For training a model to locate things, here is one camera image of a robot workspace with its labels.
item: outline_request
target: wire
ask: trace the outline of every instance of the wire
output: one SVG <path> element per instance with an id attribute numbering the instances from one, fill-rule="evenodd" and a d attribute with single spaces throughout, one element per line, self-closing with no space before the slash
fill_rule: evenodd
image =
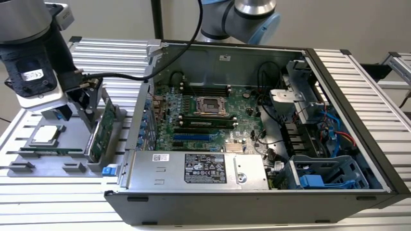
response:
<path id="1" fill-rule="evenodd" d="M 327 117 L 330 117 L 331 119 L 334 119 L 334 120 L 337 121 L 338 128 L 339 128 L 339 130 L 341 130 L 341 129 L 342 129 L 342 122 L 341 122 L 341 120 L 339 120 L 333 114 L 330 114 L 329 112 L 321 111 L 321 113 L 322 113 L 322 114 L 326 114 Z"/>
<path id="2" fill-rule="evenodd" d="M 349 140 L 350 143 L 353 143 L 353 140 L 350 140 L 350 138 L 349 138 L 347 136 L 342 135 L 342 137 L 343 137 L 346 140 Z"/>
<path id="3" fill-rule="evenodd" d="M 130 80 L 146 81 L 146 80 L 154 78 L 182 57 L 182 55 L 184 54 L 184 52 L 191 47 L 191 45 L 192 45 L 192 43 L 194 43 L 194 41 L 195 41 L 195 39 L 199 35 L 199 31 L 200 31 L 202 23 L 203 23 L 202 0 L 198 0 L 198 3 L 199 3 L 199 8 L 200 8 L 200 15 L 199 15 L 198 27 L 195 29 L 195 33 L 192 35 L 192 38 L 191 38 L 190 42 L 187 43 L 186 47 L 183 48 L 183 50 L 180 51 L 180 53 L 160 68 L 158 68 L 158 70 L 154 73 L 151 73 L 148 76 L 144 76 L 144 77 L 134 77 L 134 76 L 124 75 L 124 74 L 120 74 L 120 73 L 99 73 L 99 74 L 87 75 L 84 80 L 94 79 L 94 78 L 120 77 L 120 78 L 130 79 Z"/>
<path id="4" fill-rule="evenodd" d="M 341 134 L 341 135 L 349 137 L 350 140 L 351 140 L 351 142 L 353 142 L 353 145 L 357 146 L 355 140 L 354 140 L 353 136 L 350 136 L 346 132 L 342 132 L 342 131 L 337 131 L 335 133 L 338 133 L 338 134 Z"/>
<path id="5" fill-rule="evenodd" d="M 4 118 L 2 118 L 2 117 L 0 117 L 0 120 L 3 120 L 3 121 L 7 122 L 7 123 L 11 123 L 10 120 L 7 120 L 7 119 L 4 119 Z"/>
<path id="6" fill-rule="evenodd" d="M 172 77 L 174 77 L 175 74 L 182 74 L 182 76 L 184 76 L 184 72 L 183 72 L 183 71 L 174 71 L 174 72 L 170 74 L 170 80 L 168 80 L 168 85 L 170 85 L 170 86 L 172 86 L 172 85 L 171 85 L 171 79 L 172 79 Z"/>
<path id="7" fill-rule="evenodd" d="M 279 126 L 282 126 L 282 122 L 270 114 L 267 108 L 264 107 L 264 98 L 268 97 L 267 95 L 260 95 L 258 98 L 256 98 L 256 104 L 258 104 L 258 100 L 263 97 L 263 100 L 262 100 L 262 108 L 264 110 L 264 112 L 267 113 L 267 115 L 270 116 L 270 118 L 278 123 Z"/>
<path id="8" fill-rule="evenodd" d="M 292 122 L 295 123 L 298 115 L 310 107 L 310 105 L 307 107 L 304 107 L 294 116 Z"/>
<path id="9" fill-rule="evenodd" d="M 259 68 L 258 68 L 258 72 L 256 72 L 256 89 L 258 90 L 260 90 L 259 89 L 259 78 L 260 78 L 260 71 L 262 71 L 262 68 L 263 68 L 263 66 L 266 65 L 266 64 L 274 64 L 275 65 L 275 67 L 276 67 L 276 69 L 278 69 L 278 72 L 279 72 L 279 82 L 280 82 L 280 78 L 282 78 L 282 75 L 283 75 L 283 73 L 282 73 L 282 68 L 280 68 L 280 66 L 276 64 L 276 62 L 274 62 L 274 61 L 266 61 L 266 62 L 263 62 L 262 64 L 260 64 L 260 66 L 259 66 Z"/>
<path id="10" fill-rule="evenodd" d="M 256 141 L 258 141 L 260 144 L 270 145 L 270 144 L 275 144 L 275 143 L 283 142 L 283 140 L 279 140 L 279 141 L 275 141 L 275 142 L 272 142 L 272 143 L 263 143 L 263 142 L 259 140 L 259 137 L 262 136 L 263 131 L 259 133 L 259 135 L 258 135 L 258 137 L 256 137 Z"/>
<path id="11" fill-rule="evenodd" d="M 409 97 L 405 98 L 403 102 L 401 103 L 401 105 L 398 106 L 399 108 L 402 108 L 406 105 L 406 102 L 409 100 Z"/>

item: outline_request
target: red cable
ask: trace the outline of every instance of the red cable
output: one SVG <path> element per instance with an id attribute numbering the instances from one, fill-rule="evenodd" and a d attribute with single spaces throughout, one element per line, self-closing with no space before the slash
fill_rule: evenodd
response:
<path id="1" fill-rule="evenodd" d="M 342 135 L 345 135 L 346 137 L 349 137 L 350 140 L 353 140 L 353 145 L 357 146 L 355 140 L 354 140 L 353 136 L 350 136 L 346 132 L 342 132 L 342 131 L 337 131 L 335 133 L 342 134 Z"/>

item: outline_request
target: barcode sticker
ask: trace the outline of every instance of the barcode sticker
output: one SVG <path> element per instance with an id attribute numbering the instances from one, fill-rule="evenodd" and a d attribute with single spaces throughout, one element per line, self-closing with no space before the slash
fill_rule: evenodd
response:
<path id="1" fill-rule="evenodd" d="M 154 154 L 154 161 L 168 161 L 170 154 Z"/>

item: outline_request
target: blue latch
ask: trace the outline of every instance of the blue latch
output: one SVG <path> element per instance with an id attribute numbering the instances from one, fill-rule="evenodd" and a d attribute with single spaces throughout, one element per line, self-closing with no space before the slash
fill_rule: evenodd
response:
<path id="1" fill-rule="evenodd" d="M 116 176 L 116 171 L 118 171 L 116 167 L 104 167 L 103 171 L 102 171 L 102 175 L 104 177 L 115 177 Z"/>
<path id="2" fill-rule="evenodd" d="M 329 136 L 333 140 L 337 140 L 337 134 L 333 126 L 329 127 Z"/>
<path id="3" fill-rule="evenodd" d="M 300 183 L 304 189 L 353 189 L 355 187 L 355 180 L 347 180 L 341 184 L 325 184 L 321 175 L 303 175 Z"/>

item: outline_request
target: capacitor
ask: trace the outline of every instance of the capacitor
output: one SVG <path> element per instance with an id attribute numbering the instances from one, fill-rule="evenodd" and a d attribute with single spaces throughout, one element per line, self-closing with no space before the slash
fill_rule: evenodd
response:
<path id="1" fill-rule="evenodd" d="M 243 93 L 243 98 L 244 99 L 250 99 L 250 97 L 251 97 L 250 93 Z"/>

